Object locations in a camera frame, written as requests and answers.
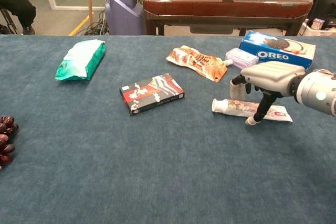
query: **plastic packaging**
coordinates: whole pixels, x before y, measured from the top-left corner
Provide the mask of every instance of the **plastic packaging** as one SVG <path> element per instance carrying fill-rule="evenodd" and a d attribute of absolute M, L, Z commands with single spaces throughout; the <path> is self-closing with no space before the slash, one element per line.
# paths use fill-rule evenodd
<path fill-rule="evenodd" d="M 214 82 L 219 82 L 226 73 L 230 61 L 222 61 L 221 58 L 208 56 L 194 48 L 182 46 L 174 50 L 166 58 L 179 66 L 188 67 Z"/>
<path fill-rule="evenodd" d="M 86 40 L 75 44 L 56 71 L 56 80 L 90 80 L 105 55 L 105 42 Z"/>
<path fill-rule="evenodd" d="M 212 111 L 226 115 L 243 116 L 248 118 L 257 112 L 258 106 L 259 103 L 256 102 L 245 102 L 230 99 L 217 101 L 214 99 L 212 102 Z M 264 119 L 293 122 L 292 118 L 287 113 L 286 108 L 279 105 L 272 105 Z"/>
<path fill-rule="evenodd" d="M 311 29 L 313 30 L 321 30 L 323 26 L 324 20 L 316 18 L 313 20 L 313 24 L 311 25 Z"/>
<path fill-rule="evenodd" d="M 259 60 L 259 57 L 245 52 L 239 48 L 234 48 L 225 54 L 225 59 L 232 60 L 233 65 L 243 69 L 256 64 Z"/>

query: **person's leg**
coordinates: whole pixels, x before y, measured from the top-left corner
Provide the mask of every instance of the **person's leg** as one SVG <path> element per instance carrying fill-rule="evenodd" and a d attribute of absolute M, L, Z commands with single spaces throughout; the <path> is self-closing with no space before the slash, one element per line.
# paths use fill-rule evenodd
<path fill-rule="evenodd" d="M 36 8 L 29 0 L 0 0 L 0 6 L 3 6 L 18 17 L 24 29 L 24 34 L 34 34 L 31 25 L 36 16 Z"/>

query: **green snack bag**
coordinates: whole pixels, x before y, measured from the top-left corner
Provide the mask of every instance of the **green snack bag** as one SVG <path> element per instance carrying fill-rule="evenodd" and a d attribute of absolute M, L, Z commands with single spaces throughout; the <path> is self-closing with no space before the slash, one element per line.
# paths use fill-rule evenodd
<path fill-rule="evenodd" d="M 90 80 L 105 52 L 105 41 L 102 40 L 75 44 L 59 65 L 56 80 Z"/>

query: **robotic arm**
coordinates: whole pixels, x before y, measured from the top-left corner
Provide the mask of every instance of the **robotic arm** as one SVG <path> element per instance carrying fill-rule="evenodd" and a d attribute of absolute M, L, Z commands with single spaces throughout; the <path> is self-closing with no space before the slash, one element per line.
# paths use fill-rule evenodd
<path fill-rule="evenodd" d="M 143 6 L 138 0 L 107 0 L 106 17 L 110 35 L 145 35 Z"/>
<path fill-rule="evenodd" d="M 260 90 L 262 98 L 257 112 L 246 120 L 259 123 L 277 98 L 291 97 L 301 105 L 336 116 L 336 73 L 317 69 L 306 73 L 301 66 L 279 61 L 263 62 L 245 68 L 230 82 L 232 99 L 244 101 L 251 86 Z"/>

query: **oreo box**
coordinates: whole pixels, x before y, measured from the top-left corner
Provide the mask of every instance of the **oreo box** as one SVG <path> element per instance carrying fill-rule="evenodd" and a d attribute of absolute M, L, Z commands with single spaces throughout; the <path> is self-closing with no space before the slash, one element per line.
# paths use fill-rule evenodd
<path fill-rule="evenodd" d="M 120 94 L 130 115 L 184 98 L 183 89 L 169 73 L 122 86 Z"/>
<path fill-rule="evenodd" d="M 282 61 L 308 69 L 313 61 L 316 46 L 249 31 L 239 48 L 258 56 L 259 62 Z"/>

